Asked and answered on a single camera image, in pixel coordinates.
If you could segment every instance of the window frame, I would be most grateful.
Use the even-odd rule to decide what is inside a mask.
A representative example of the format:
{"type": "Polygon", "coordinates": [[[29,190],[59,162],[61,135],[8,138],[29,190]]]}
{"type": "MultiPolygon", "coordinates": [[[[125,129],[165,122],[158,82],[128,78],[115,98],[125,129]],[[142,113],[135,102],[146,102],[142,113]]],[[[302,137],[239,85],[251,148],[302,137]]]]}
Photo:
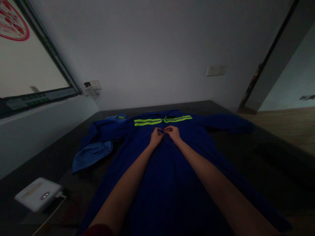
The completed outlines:
{"type": "Polygon", "coordinates": [[[50,58],[68,83],[68,87],[43,92],[23,94],[20,96],[0,98],[0,119],[24,112],[35,107],[68,99],[82,94],[66,63],[60,56],[49,37],[34,8],[28,0],[13,0],[27,23],[45,48],[50,58]]]}

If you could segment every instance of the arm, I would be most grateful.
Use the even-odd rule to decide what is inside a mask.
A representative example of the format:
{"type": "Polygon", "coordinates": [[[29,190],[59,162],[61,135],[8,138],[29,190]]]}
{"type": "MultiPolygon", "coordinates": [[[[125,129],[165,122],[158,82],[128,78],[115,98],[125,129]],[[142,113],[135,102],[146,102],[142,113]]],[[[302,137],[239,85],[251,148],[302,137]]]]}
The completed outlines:
{"type": "Polygon", "coordinates": [[[151,154],[163,138],[163,134],[158,130],[162,129],[155,128],[151,134],[150,144],[117,182],[89,227],[96,224],[105,224],[113,231],[114,235],[119,234],[151,154]]]}
{"type": "Polygon", "coordinates": [[[180,138],[177,127],[169,126],[164,133],[170,135],[189,162],[236,236],[279,234],[221,171],[180,138]]]}

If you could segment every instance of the yellow reflective tape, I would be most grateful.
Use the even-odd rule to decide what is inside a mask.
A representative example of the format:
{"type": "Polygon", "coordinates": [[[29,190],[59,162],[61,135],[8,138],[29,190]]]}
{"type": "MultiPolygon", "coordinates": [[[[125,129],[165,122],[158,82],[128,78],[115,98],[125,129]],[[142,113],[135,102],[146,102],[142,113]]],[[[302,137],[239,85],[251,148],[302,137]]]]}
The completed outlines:
{"type": "Polygon", "coordinates": [[[184,120],[190,120],[192,119],[192,117],[185,117],[182,119],[178,119],[178,120],[164,120],[165,123],[169,123],[169,122],[178,122],[178,121],[184,121],[184,120]]]}
{"type": "Polygon", "coordinates": [[[162,119],[135,120],[135,122],[146,122],[146,121],[162,121],[162,119]]]}
{"type": "Polygon", "coordinates": [[[135,126],[144,126],[144,125],[156,125],[162,122],[162,119],[160,119],[159,121],[156,122],[145,122],[145,123],[136,123],[135,122],[135,126]]]}
{"type": "Polygon", "coordinates": [[[174,118],[166,118],[166,116],[164,117],[164,120],[165,121],[168,121],[168,120],[175,120],[175,119],[181,119],[181,118],[186,118],[186,117],[191,117],[191,116],[182,116],[182,117],[174,117],[174,118]]]}

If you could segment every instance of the white power bank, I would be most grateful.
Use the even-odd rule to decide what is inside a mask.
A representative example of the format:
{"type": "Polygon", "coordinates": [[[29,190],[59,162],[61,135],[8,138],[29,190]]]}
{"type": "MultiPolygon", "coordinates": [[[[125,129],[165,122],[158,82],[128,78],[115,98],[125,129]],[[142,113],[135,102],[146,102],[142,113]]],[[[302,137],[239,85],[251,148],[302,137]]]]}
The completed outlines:
{"type": "Polygon", "coordinates": [[[60,189],[61,185],[41,177],[19,192],[14,199],[31,211],[39,212],[53,201],[60,189]]]}

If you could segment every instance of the dark table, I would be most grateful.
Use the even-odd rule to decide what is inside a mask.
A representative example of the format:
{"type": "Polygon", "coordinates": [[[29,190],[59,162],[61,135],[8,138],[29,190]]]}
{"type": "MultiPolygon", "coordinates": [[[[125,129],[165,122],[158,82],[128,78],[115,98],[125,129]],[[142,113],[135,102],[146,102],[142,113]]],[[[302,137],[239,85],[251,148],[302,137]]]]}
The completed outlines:
{"type": "MultiPolygon", "coordinates": [[[[101,160],[86,170],[72,175],[73,157],[79,150],[81,138],[87,135],[91,122],[122,112],[127,117],[133,117],[146,112],[171,109],[180,109],[185,113],[205,116],[217,113],[232,114],[212,101],[96,113],[0,180],[0,219],[3,235],[20,235],[22,233],[23,235],[32,235],[41,225],[41,222],[48,217],[51,210],[47,209],[48,212],[44,212],[44,215],[40,217],[33,216],[33,213],[30,213],[29,210],[13,199],[20,190],[38,177],[47,178],[64,186],[69,199],[63,203],[56,215],[49,220],[48,226],[43,227],[37,235],[73,235],[118,148],[116,147],[116,150],[110,154],[108,159],[101,160]]],[[[264,143],[276,144],[315,169],[312,156],[260,127],[256,127],[252,134],[229,134],[225,131],[211,131],[209,134],[216,143],[217,149],[281,213],[287,216],[315,210],[315,193],[300,186],[279,166],[266,159],[264,154],[258,150],[258,145],[264,143]]]]}

